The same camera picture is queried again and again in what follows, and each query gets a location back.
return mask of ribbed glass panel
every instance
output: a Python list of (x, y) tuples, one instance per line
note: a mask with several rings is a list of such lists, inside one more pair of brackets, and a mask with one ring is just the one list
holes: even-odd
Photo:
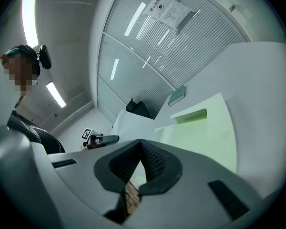
[(132, 98), (135, 102), (143, 101), (152, 117), (158, 114), (172, 92), (169, 85), (149, 66), (106, 35), (101, 44), (98, 76), (125, 103), (129, 103)]
[(179, 32), (141, 13), (129, 36), (124, 35), (140, 4), (147, 5), (150, 0), (117, 0), (105, 29), (145, 60), (150, 57), (149, 63), (176, 88), (228, 45), (246, 41), (236, 25), (210, 1), (178, 1), (193, 11), (200, 10)]
[(107, 118), (107, 120), (109, 120), (110, 123), (114, 125), (116, 117), (99, 99), (97, 100), (97, 107), (99, 111)]
[(97, 97), (115, 117), (118, 117), (121, 109), (126, 109), (126, 104), (99, 78), (97, 79)]

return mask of black shirt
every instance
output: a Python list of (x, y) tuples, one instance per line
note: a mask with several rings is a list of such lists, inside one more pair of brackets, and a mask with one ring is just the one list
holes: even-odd
[(11, 113), (8, 127), (25, 134), (31, 142), (42, 144), (47, 154), (65, 153), (61, 143), (55, 137), (17, 114), (15, 110)]

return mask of black slot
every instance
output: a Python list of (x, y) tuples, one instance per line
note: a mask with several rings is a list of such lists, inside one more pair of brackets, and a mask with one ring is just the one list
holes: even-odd
[(59, 168), (59, 167), (73, 165), (75, 163), (76, 163), (76, 161), (74, 159), (67, 159), (67, 160), (64, 160), (64, 161), (54, 162), (54, 163), (52, 163), (52, 165), (56, 169), (56, 168)]
[(212, 181), (208, 185), (233, 220), (249, 211), (249, 208), (222, 181)]

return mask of black chair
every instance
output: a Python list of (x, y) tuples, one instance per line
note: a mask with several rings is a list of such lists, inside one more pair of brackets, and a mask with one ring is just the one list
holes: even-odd
[(133, 101), (133, 99), (131, 99), (130, 102), (128, 103), (128, 105), (126, 106), (126, 111), (133, 113), (135, 115), (137, 114), (137, 115), (140, 115), (140, 116), (143, 116), (146, 118), (153, 119), (153, 118), (151, 118), (151, 115), (149, 114), (145, 104), (142, 101), (140, 101), (139, 103), (136, 104)]

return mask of gray plastic panel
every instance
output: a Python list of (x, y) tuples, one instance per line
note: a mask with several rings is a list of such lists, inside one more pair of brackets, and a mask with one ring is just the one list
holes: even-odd
[[(235, 228), (247, 226), (257, 218), (253, 211), (262, 212), (267, 206), (246, 182), (212, 159), (142, 140), (175, 155), (182, 162), (182, 176), (164, 194), (142, 196), (140, 206), (123, 225), (113, 223), (103, 214), (116, 208), (119, 194), (100, 185), (94, 164), (130, 142), (48, 156), (42, 145), (0, 128), (0, 183), (21, 212), (45, 228)], [(77, 163), (54, 169), (52, 162), (68, 159)], [(215, 180), (223, 181), (250, 211), (231, 223), (208, 186)]]
[(249, 208), (261, 202), (247, 183), (206, 156), (153, 141), (142, 143), (174, 154), (182, 162), (183, 174), (166, 193), (143, 196), (136, 212), (125, 222), (127, 227), (213, 229), (232, 222), (208, 186), (215, 180), (222, 180)]
[(67, 159), (74, 159), (77, 162), (70, 166), (57, 168), (56, 172), (81, 201), (103, 215), (109, 210), (115, 209), (119, 194), (107, 191), (101, 186), (93, 172), (94, 164), (100, 157), (130, 142), (74, 153), (52, 154), (48, 157), (52, 163)]

